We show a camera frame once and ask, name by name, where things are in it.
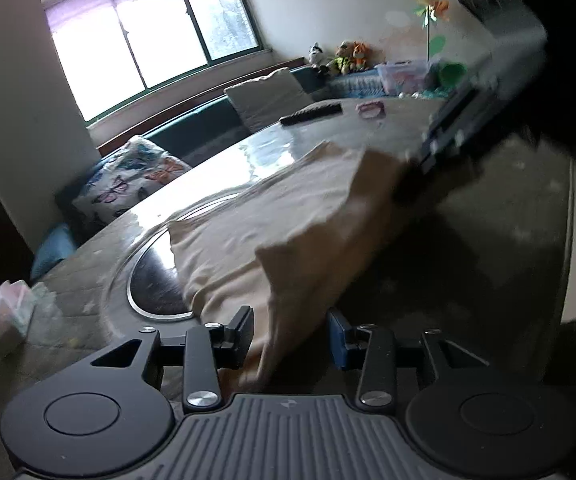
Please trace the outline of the grey cushion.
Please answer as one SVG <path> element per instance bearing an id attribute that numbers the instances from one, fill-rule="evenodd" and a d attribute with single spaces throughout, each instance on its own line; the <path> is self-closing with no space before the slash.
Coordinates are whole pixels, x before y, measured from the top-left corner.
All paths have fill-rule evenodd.
<path id="1" fill-rule="evenodd" d="M 314 103 L 288 68 L 234 84 L 224 93 L 251 133 Z"/>

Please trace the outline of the black remote control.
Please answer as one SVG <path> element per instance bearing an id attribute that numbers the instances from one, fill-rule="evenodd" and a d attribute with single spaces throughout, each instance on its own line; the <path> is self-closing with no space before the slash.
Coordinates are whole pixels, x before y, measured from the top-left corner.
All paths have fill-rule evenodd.
<path id="1" fill-rule="evenodd" d="M 342 105 L 339 103 L 324 104 L 321 106 L 309 108 L 308 110 L 299 110 L 290 115 L 279 119 L 282 126 L 294 126 L 312 122 L 320 118 L 336 116 L 343 113 Z"/>

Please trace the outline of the tissue box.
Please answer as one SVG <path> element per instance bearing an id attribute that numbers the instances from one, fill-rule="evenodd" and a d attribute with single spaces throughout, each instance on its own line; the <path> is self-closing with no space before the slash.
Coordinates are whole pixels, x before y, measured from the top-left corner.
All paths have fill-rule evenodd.
<path id="1" fill-rule="evenodd" d="M 25 281 L 0 285 L 0 359 L 20 347 L 28 336 L 36 298 Z"/>

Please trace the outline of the green plastic bucket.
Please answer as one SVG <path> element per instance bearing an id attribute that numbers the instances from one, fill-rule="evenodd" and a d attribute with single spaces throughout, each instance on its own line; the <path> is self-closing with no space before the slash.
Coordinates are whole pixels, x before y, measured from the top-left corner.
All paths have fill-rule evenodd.
<path id="1" fill-rule="evenodd" d="M 442 88 L 453 89 L 467 75 L 467 67 L 460 63 L 445 62 L 438 65 L 437 78 Z"/>

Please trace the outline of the black white plush toy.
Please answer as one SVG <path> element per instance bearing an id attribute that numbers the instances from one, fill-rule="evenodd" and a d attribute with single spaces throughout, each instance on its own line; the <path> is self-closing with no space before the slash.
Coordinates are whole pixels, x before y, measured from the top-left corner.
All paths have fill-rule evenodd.
<path id="1" fill-rule="evenodd" d="M 320 67 L 326 64 L 326 56 L 324 55 L 324 51 L 317 42 L 313 44 L 309 50 L 308 61 L 314 70 L 318 70 Z"/>

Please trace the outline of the orange green plush toys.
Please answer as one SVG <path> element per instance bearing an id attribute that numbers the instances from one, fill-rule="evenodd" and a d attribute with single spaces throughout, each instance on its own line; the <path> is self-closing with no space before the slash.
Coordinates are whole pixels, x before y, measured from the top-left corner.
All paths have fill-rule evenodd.
<path id="1" fill-rule="evenodd" d="M 331 76 L 365 72 L 368 69 L 370 47 L 358 41 L 343 41 L 327 64 Z"/>

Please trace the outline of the colourful paper pinwheel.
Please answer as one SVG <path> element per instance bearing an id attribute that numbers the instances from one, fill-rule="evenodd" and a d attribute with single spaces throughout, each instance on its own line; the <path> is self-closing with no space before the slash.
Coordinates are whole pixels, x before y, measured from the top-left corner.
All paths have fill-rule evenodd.
<path id="1" fill-rule="evenodd" d="M 432 28 L 440 20 L 446 20 L 450 8 L 448 0 L 416 0 L 415 14 L 422 20 L 426 30 L 426 59 L 430 61 L 434 55 L 432 46 Z"/>

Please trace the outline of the beige knit garment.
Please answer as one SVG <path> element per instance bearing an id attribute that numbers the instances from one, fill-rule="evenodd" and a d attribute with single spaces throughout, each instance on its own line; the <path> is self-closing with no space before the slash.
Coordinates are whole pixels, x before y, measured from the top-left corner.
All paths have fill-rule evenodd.
<path id="1" fill-rule="evenodd" d="M 260 390 L 388 234 L 433 201 L 412 162 L 324 142 L 215 210 L 169 223 L 192 312 L 225 324 L 252 307 L 252 343 L 241 368 L 222 372 L 225 390 Z"/>

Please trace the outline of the clear plastic storage box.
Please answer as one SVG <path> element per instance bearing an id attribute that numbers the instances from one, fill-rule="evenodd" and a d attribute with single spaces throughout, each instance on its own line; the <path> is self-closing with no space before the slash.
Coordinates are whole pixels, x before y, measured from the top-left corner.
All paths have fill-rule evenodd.
<path id="1" fill-rule="evenodd" d="M 387 96 L 433 91 L 440 87 L 437 69 L 425 60 L 381 63 L 376 70 Z"/>

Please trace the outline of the window with green frame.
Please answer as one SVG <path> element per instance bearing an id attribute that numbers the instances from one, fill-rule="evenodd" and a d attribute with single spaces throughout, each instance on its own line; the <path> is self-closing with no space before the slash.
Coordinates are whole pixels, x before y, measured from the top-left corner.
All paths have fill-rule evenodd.
<path id="1" fill-rule="evenodd" d="M 48 0 L 45 16 L 87 124 L 262 48 L 245 0 Z"/>

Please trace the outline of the butterfly print pillow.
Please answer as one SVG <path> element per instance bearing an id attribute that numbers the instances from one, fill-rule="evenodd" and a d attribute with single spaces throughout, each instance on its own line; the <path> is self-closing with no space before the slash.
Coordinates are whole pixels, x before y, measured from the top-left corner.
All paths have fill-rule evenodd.
<path id="1" fill-rule="evenodd" d="M 71 203 L 85 231 L 96 231 L 191 169 L 154 142 L 133 136 L 84 181 Z"/>

